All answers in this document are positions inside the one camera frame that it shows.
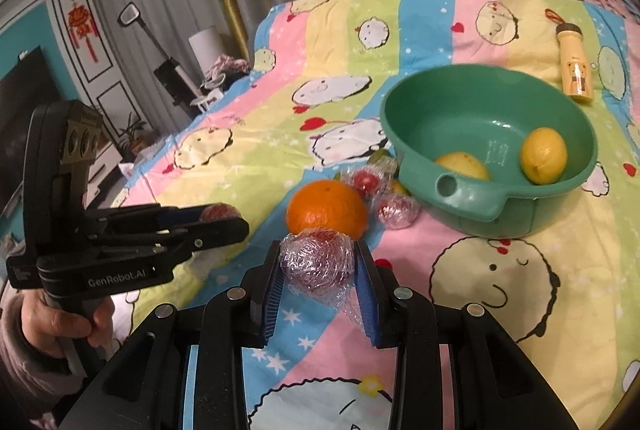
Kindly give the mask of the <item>person's left hand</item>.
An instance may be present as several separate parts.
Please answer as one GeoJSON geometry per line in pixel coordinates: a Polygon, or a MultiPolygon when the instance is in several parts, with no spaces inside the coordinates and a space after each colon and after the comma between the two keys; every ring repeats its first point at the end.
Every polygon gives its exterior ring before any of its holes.
{"type": "Polygon", "coordinates": [[[49,306],[40,289],[24,292],[21,308],[22,333],[26,341],[38,351],[62,358],[62,338],[80,339],[93,348],[106,348],[113,337],[115,308],[110,298],[102,299],[89,318],[49,306]]]}

